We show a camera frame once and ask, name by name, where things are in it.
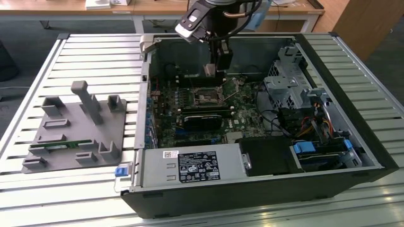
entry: floor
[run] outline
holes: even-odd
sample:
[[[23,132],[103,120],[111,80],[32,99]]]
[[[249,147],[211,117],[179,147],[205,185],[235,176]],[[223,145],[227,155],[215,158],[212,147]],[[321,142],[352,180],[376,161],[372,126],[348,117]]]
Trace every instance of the floor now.
[[[131,21],[52,21],[45,30],[37,21],[0,21],[0,40],[20,68],[20,75],[0,82],[0,87],[28,87],[40,70],[59,33],[103,34],[133,33]],[[167,28],[157,28],[144,23],[145,32],[163,33]],[[404,17],[365,62],[389,91],[404,103]],[[0,89],[0,137],[19,108],[27,88]]]

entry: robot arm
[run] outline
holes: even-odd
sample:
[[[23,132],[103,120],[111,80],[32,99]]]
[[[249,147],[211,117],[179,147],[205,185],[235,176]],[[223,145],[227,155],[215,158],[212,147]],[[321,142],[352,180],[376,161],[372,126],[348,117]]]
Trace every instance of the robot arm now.
[[[251,3],[251,10],[240,13],[244,3]],[[261,3],[263,0],[199,0],[183,16],[176,26],[179,35],[189,43],[200,41],[209,45],[211,61],[204,66],[208,77],[221,77],[229,68],[233,52],[228,39],[247,27]],[[247,21],[236,29],[244,17]]]

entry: blue tab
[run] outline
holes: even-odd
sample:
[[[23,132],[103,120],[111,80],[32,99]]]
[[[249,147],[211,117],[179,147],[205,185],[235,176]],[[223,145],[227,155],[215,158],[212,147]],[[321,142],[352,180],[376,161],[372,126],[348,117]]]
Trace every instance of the blue tab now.
[[[295,150],[295,153],[299,154],[301,152],[297,144],[293,145],[293,150]]]
[[[299,150],[301,153],[316,152],[316,148],[312,142],[297,142]]]
[[[115,177],[128,176],[128,168],[127,167],[117,167],[115,169]]]
[[[351,150],[353,148],[352,143],[351,143],[349,140],[344,140],[344,144],[345,144],[348,150]]]

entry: green circuit board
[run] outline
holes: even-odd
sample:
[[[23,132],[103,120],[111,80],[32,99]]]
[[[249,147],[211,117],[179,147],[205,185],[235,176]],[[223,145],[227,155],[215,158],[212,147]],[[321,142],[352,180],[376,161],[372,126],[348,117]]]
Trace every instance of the green circuit board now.
[[[228,77],[219,87],[163,87],[155,104],[159,147],[225,144],[229,132],[240,132],[243,137],[264,136],[267,133],[256,112],[253,96],[253,84],[243,84],[239,77]],[[235,111],[231,117],[223,118],[220,129],[193,132],[184,130],[179,109],[221,105],[233,106]]]

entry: slotted metal surface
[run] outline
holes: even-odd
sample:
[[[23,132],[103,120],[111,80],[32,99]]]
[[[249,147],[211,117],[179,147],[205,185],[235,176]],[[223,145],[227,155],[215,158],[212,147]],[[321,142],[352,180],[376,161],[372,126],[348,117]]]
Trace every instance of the slotted metal surface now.
[[[77,102],[69,85],[88,81],[97,100],[128,100],[123,162],[133,158],[137,90],[141,71],[139,35],[71,35],[57,41],[28,97],[1,140],[0,226],[377,226],[404,221],[404,120],[401,106],[339,41],[305,35],[337,82],[401,169],[357,185],[332,199],[228,210],[177,218],[141,219],[119,198],[115,167],[24,175],[21,162],[36,134],[45,96]],[[320,80],[309,70],[320,87]]]

